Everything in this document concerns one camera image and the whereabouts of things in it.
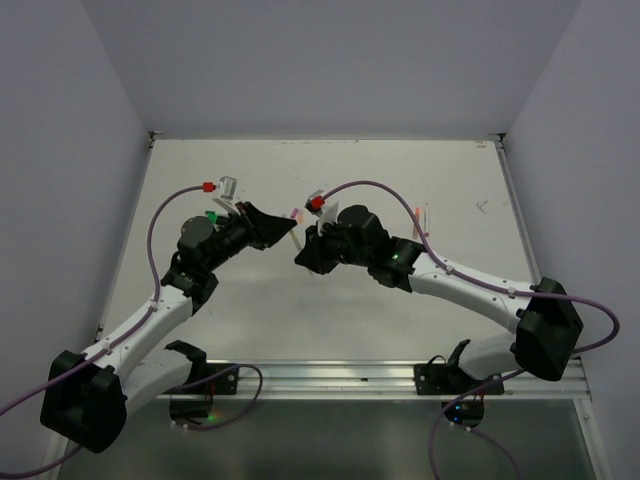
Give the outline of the yellow highlighter pen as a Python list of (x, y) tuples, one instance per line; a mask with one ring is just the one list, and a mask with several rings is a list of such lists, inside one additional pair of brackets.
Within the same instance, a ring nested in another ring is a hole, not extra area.
[[(299, 253), (301, 253), (301, 252), (302, 252), (302, 249), (303, 249), (303, 244), (302, 244), (302, 241), (300, 240), (300, 236), (299, 236), (299, 228), (298, 228), (298, 227), (296, 227), (296, 228), (294, 228), (293, 230), (291, 230), (291, 231), (289, 232), (289, 235), (290, 235), (290, 237), (291, 237), (291, 239), (292, 239), (292, 241), (293, 241), (293, 244), (294, 244), (294, 246), (295, 246), (295, 249), (296, 249), (296, 252), (297, 252), (297, 253), (296, 253), (296, 256), (297, 256)], [(313, 278), (313, 277), (314, 277), (314, 275), (316, 275), (316, 274), (315, 274), (314, 272), (312, 272), (310, 269), (308, 269), (308, 268), (306, 268), (306, 267), (305, 267), (305, 269), (306, 269), (306, 271), (307, 271), (307, 273), (308, 273), (308, 275), (309, 275), (310, 277), (312, 277), (312, 278)]]

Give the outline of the orange highlighter pen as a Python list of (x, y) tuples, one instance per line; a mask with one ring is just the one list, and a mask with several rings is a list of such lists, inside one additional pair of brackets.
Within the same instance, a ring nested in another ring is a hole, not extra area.
[(420, 207), (417, 206), (414, 209), (414, 226), (413, 226), (413, 232), (412, 232), (412, 237), (414, 240), (419, 240), (420, 239), (420, 217), (421, 217), (421, 210)]

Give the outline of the purple white marker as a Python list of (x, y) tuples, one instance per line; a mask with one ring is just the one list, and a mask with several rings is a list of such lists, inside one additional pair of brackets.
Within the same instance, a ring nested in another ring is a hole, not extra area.
[(423, 227), (424, 233), (426, 237), (430, 235), (430, 212), (429, 212), (429, 203), (424, 204), (423, 209)]

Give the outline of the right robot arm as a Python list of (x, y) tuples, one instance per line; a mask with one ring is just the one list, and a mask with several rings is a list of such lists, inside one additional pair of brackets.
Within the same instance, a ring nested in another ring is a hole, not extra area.
[(436, 263), (422, 244), (390, 235), (362, 205), (308, 227), (294, 262), (320, 275), (340, 264), (363, 267), (384, 287), (440, 298), (496, 322), (503, 333), (465, 339), (447, 360), (447, 384), (461, 393), (512, 370), (560, 380), (583, 329), (559, 282), (544, 278), (528, 285), (453, 262)]

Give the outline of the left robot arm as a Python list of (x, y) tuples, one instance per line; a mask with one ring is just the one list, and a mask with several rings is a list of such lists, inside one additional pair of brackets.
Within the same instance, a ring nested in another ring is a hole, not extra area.
[(179, 386), (189, 393), (205, 386), (205, 352), (180, 341), (157, 355), (152, 350), (208, 302), (218, 285), (218, 267), (247, 247), (274, 246), (296, 225), (249, 202), (236, 208), (221, 225), (206, 216), (186, 220), (169, 270), (154, 278), (151, 298), (101, 341), (53, 360), (40, 414), (43, 426), (101, 453), (128, 418), (157, 396)]

